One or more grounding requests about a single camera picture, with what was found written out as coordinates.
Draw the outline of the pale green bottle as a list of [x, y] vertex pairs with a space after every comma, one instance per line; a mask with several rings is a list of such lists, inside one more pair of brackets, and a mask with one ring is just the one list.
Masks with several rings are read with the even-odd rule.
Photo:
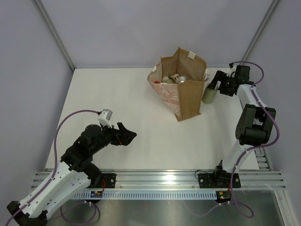
[[202, 96], [202, 102], [205, 104], [211, 104], [215, 98], [217, 91], [218, 91], [217, 87], [214, 89], [206, 87], [206, 89], [203, 93], [203, 96]]
[[163, 77], [162, 78], [162, 83], [173, 84], [174, 82], [169, 77]]

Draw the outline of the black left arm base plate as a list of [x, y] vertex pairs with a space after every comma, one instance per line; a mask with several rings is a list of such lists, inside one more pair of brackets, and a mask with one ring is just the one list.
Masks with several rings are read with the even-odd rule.
[[102, 173], [94, 176], [91, 180], [90, 185], [87, 188], [115, 188], [116, 174], [114, 173]]

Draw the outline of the beige pump lotion bottle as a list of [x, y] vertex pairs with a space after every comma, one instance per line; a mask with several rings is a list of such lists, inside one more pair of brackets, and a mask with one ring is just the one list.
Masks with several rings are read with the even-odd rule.
[[179, 77], [179, 74], [174, 74], [174, 75], [171, 75], [169, 76], [170, 79], [173, 81], [173, 83], [177, 84], [178, 83], [178, 77]]

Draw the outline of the silver toothpaste tube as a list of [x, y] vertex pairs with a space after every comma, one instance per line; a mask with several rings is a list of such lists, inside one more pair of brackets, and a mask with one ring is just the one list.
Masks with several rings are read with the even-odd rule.
[[177, 84], [181, 84], [181, 83], [184, 83], [184, 82], [186, 82], [186, 81], [187, 81], [186, 76], [178, 76], [178, 77], [176, 78], [176, 83], [177, 83]]

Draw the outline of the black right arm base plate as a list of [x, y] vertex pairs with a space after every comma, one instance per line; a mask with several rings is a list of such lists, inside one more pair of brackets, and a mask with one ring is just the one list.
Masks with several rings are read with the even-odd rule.
[[230, 188], [231, 174], [226, 172], [219, 176], [214, 173], [199, 173], [198, 183], [200, 188]]

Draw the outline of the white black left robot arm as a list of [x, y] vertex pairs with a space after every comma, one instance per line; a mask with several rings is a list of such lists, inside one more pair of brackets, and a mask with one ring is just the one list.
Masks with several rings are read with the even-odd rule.
[[93, 155], [108, 145], [129, 145], [137, 136], [118, 128], [88, 125], [57, 163], [53, 172], [27, 197], [11, 201], [7, 210], [20, 226], [45, 226], [65, 202], [84, 188], [103, 188], [105, 179], [92, 163]]

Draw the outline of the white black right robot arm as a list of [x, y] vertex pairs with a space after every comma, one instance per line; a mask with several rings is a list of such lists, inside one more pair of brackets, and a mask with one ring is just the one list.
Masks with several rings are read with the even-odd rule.
[[249, 80], [250, 62], [236, 61], [229, 64], [230, 71], [217, 71], [207, 85], [203, 103], [213, 102], [216, 93], [236, 95], [243, 111], [235, 130], [236, 142], [227, 155], [215, 167], [213, 173], [199, 178], [203, 188], [240, 188], [238, 171], [252, 150], [266, 147], [273, 128], [277, 128], [276, 110], [267, 107], [258, 97], [256, 83]]

